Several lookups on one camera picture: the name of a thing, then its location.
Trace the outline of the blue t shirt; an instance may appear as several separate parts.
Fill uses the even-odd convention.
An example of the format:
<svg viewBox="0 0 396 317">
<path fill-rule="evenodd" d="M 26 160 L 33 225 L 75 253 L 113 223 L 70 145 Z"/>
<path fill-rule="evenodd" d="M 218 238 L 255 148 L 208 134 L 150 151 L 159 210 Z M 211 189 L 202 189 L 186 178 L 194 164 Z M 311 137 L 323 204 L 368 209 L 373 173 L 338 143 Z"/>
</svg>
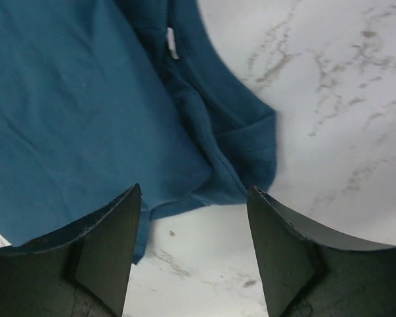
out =
<svg viewBox="0 0 396 317">
<path fill-rule="evenodd" d="M 15 246 L 139 184 L 137 263 L 153 220 L 269 189 L 276 120 L 195 1 L 0 1 L 0 234 Z"/>
</svg>

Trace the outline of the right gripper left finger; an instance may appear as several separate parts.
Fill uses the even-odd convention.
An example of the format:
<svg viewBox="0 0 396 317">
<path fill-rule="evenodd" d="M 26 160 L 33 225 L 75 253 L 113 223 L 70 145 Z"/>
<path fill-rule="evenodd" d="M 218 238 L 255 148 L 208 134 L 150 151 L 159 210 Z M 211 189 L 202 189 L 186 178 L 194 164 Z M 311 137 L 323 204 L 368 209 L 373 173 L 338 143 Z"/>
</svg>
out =
<svg viewBox="0 0 396 317">
<path fill-rule="evenodd" d="M 121 316 L 140 212 L 134 185 L 59 230 L 0 248 L 0 316 Z"/>
</svg>

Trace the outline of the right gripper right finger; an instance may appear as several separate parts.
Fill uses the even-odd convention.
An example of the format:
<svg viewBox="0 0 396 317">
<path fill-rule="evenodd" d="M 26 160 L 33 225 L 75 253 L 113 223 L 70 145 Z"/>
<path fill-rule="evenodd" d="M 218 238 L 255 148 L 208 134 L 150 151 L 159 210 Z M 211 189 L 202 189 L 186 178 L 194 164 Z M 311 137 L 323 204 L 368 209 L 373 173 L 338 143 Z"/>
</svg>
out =
<svg viewBox="0 0 396 317">
<path fill-rule="evenodd" d="M 327 227 L 256 187 L 247 214 L 270 316 L 396 316 L 396 246 Z"/>
</svg>

